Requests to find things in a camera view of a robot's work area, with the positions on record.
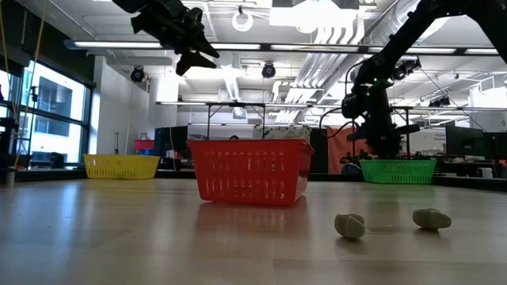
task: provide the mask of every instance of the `ceiling light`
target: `ceiling light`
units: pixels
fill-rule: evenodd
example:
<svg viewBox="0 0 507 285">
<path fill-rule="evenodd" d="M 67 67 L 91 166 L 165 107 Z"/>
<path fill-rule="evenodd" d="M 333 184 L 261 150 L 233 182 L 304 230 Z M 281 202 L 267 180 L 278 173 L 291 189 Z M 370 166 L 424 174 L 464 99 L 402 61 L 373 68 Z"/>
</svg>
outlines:
<svg viewBox="0 0 507 285">
<path fill-rule="evenodd" d="M 266 104 L 266 107 L 281 107 L 281 108 L 306 108 L 313 107 L 312 104 Z"/>
<path fill-rule="evenodd" d="M 469 48 L 465 55 L 498 55 L 498 51 L 494 48 Z"/>
<path fill-rule="evenodd" d="M 411 110 L 416 110 L 416 111 L 432 111 L 432 110 L 435 110 L 435 111 L 458 111 L 459 109 L 458 108 L 454 108 L 454 107 L 439 107 L 439 108 L 434 108 L 434 107 L 413 107 Z"/>
<path fill-rule="evenodd" d="M 93 0 L 94 2 L 112 2 L 112 0 Z M 257 3 L 256 2 L 252 2 L 252 1 L 243 1 L 243 0 L 238 0 L 238 1 L 234 1 L 234 0 L 226 0 L 226 1 L 221 1 L 221 0 L 215 0 L 215 1 L 192 1 L 192 0 L 181 0 L 181 3 L 183 3 L 183 5 L 203 5 L 204 3 L 210 5 L 210 6 L 245 6 L 245 7 L 250 7 L 250 6 L 257 6 Z"/>
<path fill-rule="evenodd" d="M 312 52 L 357 52 L 358 47 L 336 46 L 326 44 L 273 44 L 274 51 L 312 51 Z"/>
<path fill-rule="evenodd" d="M 456 52 L 455 48 L 444 48 L 444 47 L 411 47 L 406 53 L 408 54 L 439 54 L 439 55 L 451 55 Z"/>
<path fill-rule="evenodd" d="M 212 44 L 218 50 L 260 50 L 260 44 Z"/>
<path fill-rule="evenodd" d="M 341 105 L 314 105 L 314 108 L 341 108 Z"/>
<path fill-rule="evenodd" d="M 78 48 L 162 48 L 155 42 L 107 42 L 107 41 L 75 41 Z"/>
<path fill-rule="evenodd" d="M 295 127 L 295 125 L 290 124 L 267 124 L 264 127 Z"/>
<path fill-rule="evenodd" d="M 246 16 L 246 22 L 243 24 L 238 23 L 238 17 L 241 15 Z M 239 32 L 248 32 L 254 26 L 254 17 L 248 12 L 236 12 L 234 16 L 232 16 L 232 26 Z"/>
<path fill-rule="evenodd" d="M 210 123 L 210 126 L 222 126 L 221 123 Z M 208 126 L 207 123 L 189 123 L 189 126 Z"/>
<path fill-rule="evenodd" d="M 186 105 L 192 105 L 192 106 L 205 106 L 205 102 L 156 102 L 158 105 L 177 105 L 177 106 L 186 106 Z"/>
<path fill-rule="evenodd" d="M 254 123 L 222 123 L 222 126 L 228 127 L 255 127 L 257 126 Z"/>
<path fill-rule="evenodd" d="M 375 53 L 381 52 L 382 50 L 383 50 L 383 47 L 370 47 L 368 49 L 369 52 L 375 52 Z"/>
</svg>

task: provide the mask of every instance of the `red box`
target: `red box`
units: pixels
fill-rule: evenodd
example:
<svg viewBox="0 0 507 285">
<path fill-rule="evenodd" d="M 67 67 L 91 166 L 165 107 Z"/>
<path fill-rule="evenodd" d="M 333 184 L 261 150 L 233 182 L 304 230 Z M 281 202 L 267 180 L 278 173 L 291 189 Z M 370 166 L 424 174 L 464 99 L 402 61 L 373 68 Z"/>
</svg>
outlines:
<svg viewBox="0 0 507 285">
<path fill-rule="evenodd" d="M 134 148 L 136 150 L 153 150 L 155 148 L 155 141 L 151 139 L 136 139 L 134 140 Z"/>
<path fill-rule="evenodd" d="M 302 139 L 189 141 L 200 198 L 292 206 L 307 188 L 313 149 Z"/>
</svg>

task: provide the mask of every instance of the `black cable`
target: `black cable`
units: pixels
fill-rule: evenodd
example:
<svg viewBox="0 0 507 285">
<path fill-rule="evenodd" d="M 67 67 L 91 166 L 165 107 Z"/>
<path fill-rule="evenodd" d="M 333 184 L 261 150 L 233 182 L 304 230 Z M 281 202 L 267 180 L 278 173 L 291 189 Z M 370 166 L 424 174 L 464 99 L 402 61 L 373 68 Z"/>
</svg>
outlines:
<svg viewBox="0 0 507 285">
<path fill-rule="evenodd" d="M 442 92 L 442 94 L 444 96 L 446 96 L 445 92 L 433 81 L 433 79 L 426 73 L 426 71 L 424 71 L 422 68 L 421 68 L 421 71 L 422 73 L 424 73 L 426 75 L 426 77 L 439 89 L 440 92 Z M 453 103 L 454 105 L 456 105 L 456 107 L 459 108 L 459 105 L 457 103 L 455 103 L 451 98 L 450 96 L 447 96 L 447 98 L 449 98 L 449 100 L 451 101 L 451 103 Z M 484 131 L 485 133 L 487 133 L 486 129 L 484 127 L 482 127 L 479 123 L 477 123 L 477 121 L 475 121 L 474 119 L 472 119 L 472 116 L 470 116 L 470 114 L 468 114 L 467 112 L 465 112 L 464 110 L 461 110 L 461 112 L 463 112 L 463 114 L 467 115 L 468 119 L 470 119 L 472 122 L 474 122 L 476 125 L 478 125 L 482 131 Z"/>
<path fill-rule="evenodd" d="M 341 107 L 340 107 L 340 108 L 334 108 L 334 109 L 331 109 L 331 110 L 329 110 L 328 112 L 325 112 L 325 113 L 324 113 L 324 115 L 322 115 L 322 116 L 320 117 L 320 121 L 318 122 L 318 129 L 319 129 L 320 131 L 322 130 L 322 121 L 324 120 L 324 118 L 325 118 L 327 115 L 329 115 L 330 113 L 332 113 L 332 112 L 336 112 L 336 111 L 338 111 L 338 110 L 341 110 Z M 341 131 L 341 130 L 343 130 L 343 129 L 347 126 L 347 125 L 352 124 L 352 123 L 354 123 L 354 125 L 355 125 L 356 127 L 359 127 L 359 124 L 358 124 L 358 123 L 356 123 L 355 121 L 349 121 L 349 122 L 347 122 L 347 123 L 344 123 L 344 124 L 343 124 L 343 126 L 341 126 L 341 127 L 340 127 L 340 128 L 339 128 L 339 129 L 338 129 L 338 130 L 334 133 L 334 134 L 329 135 L 329 136 L 328 136 L 328 135 L 326 135 L 326 137 L 327 137 L 328 139 L 332 139 L 332 138 L 334 138 L 335 136 L 337 136 L 337 135 L 338 135 L 338 133 L 340 133 L 340 131 Z"/>
<path fill-rule="evenodd" d="M 349 74 L 350 74 L 350 71 L 352 71 L 352 69 L 354 69 L 354 67 L 357 67 L 357 66 L 359 66 L 359 65 L 361 65 L 361 64 L 363 64 L 363 63 L 366 63 L 366 61 L 367 61 L 367 59 L 365 59 L 365 60 L 361 60 L 361 61 L 359 61 L 358 63 L 356 63 L 356 64 L 352 65 L 352 66 L 349 68 L 349 70 L 347 70 L 347 74 L 346 74 L 346 76 L 345 76 L 345 95 L 346 95 L 346 96 L 347 96 L 347 82 L 349 81 Z"/>
</svg>

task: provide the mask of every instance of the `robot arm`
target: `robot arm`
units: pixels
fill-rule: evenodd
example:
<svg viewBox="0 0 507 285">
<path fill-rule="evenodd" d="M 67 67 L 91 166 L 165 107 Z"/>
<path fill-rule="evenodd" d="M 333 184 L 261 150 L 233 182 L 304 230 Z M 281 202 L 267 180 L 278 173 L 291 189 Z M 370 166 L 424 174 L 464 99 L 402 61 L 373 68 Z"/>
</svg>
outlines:
<svg viewBox="0 0 507 285">
<path fill-rule="evenodd" d="M 391 120 L 391 109 L 386 88 L 387 80 L 399 59 L 440 17 L 467 15 L 477 21 L 500 56 L 507 62 L 507 9 L 504 0 L 421 0 L 408 20 L 391 36 L 391 40 L 378 54 L 363 63 L 354 81 L 353 92 L 343 100 L 343 115 L 355 119 L 365 112 L 365 123 L 349 139 L 367 139 L 381 158 L 395 158 L 398 153 L 401 134 Z M 417 126 L 408 127 L 419 131 Z"/>
<path fill-rule="evenodd" d="M 176 68 L 178 75 L 183 75 L 190 67 L 216 67 L 200 54 L 219 57 L 204 36 L 201 9 L 188 9 L 180 0 L 112 1 L 127 13 L 139 12 L 132 18 L 134 33 L 147 32 L 164 48 L 173 48 L 177 55 L 181 54 Z"/>
</svg>

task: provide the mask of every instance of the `yellow basket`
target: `yellow basket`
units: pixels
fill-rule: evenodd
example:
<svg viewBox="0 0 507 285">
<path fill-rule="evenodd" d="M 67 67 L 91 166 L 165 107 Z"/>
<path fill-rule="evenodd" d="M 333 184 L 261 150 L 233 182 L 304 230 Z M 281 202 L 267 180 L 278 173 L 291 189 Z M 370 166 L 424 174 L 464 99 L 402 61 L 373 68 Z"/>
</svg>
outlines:
<svg viewBox="0 0 507 285">
<path fill-rule="evenodd" d="M 88 178 L 149 179 L 155 176 L 160 157 L 144 155 L 90 155 L 85 158 Z"/>
</svg>

